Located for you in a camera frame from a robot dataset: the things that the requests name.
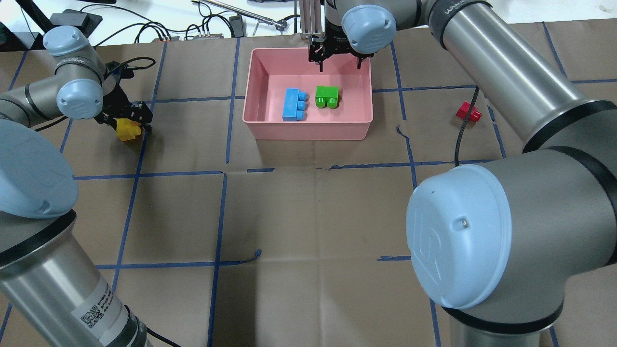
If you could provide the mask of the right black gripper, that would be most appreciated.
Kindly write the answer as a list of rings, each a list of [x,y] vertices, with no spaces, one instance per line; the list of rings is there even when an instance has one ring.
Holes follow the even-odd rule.
[[[317,63],[320,73],[323,73],[323,62],[337,54],[350,53],[357,57],[356,67],[357,70],[362,68],[362,62],[364,59],[372,58],[374,53],[359,53],[352,48],[351,44],[346,37],[317,37],[317,35],[311,35],[310,44],[308,46],[308,61]]]

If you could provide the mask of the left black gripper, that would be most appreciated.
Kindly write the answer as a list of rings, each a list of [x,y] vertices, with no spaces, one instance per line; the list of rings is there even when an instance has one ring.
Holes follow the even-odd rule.
[[[119,83],[104,95],[102,112],[96,116],[97,123],[117,123],[119,119],[126,119],[138,123],[145,133],[152,132],[153,114],[148,105],[141,101],[130,103],[128,96]]]

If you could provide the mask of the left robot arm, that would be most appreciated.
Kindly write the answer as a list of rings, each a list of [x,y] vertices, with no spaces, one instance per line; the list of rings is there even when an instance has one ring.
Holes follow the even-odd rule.
[[[94,119],[133,139],[151,130],[152,112],[122,90],[127,63],[104,64],[78,28],[55,27],[42,42],[54,75],[1,94],[1,292],[54,347],[149,347],[146,325],[72,233],[73,170],[33,127]]]

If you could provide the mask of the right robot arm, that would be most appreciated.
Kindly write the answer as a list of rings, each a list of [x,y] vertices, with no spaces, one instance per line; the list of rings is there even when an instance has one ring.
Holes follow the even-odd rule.
[[[530,5],[564,18],[616,18],[615,0],[522,0],[512,8]],[[509,0],[496,1],[498,13],[510,11]],[[616,19],[514,24],[551,64],[564,64],[575,80],[616,79]],[[420,184],[453,164],[422,164],[453,160],[460,121],[446,122],[446,110],[471,96],[472,89],[434,89],[403,92],[405,116],[395,128],[394,93],[377,93],[376,121],[364,141],[312,141],[316,195],[315,244],[319,266],[311,266],[313,308],[286,342],[287,347],[451,347],[447,336],[454,323],[431,303],[412,274],[403,250],[403,199],[412,182]],[[469,125],[461,145],[461,160],[514,158],[523,142],[481,93],[479,103],[487,117]],[[402,166],[368,165],[403,162],[414,158],[414,171]],[[564,312],[557,326],[542,333],[542,347],[616,346],[616,265],[575,275],[566,284]]]

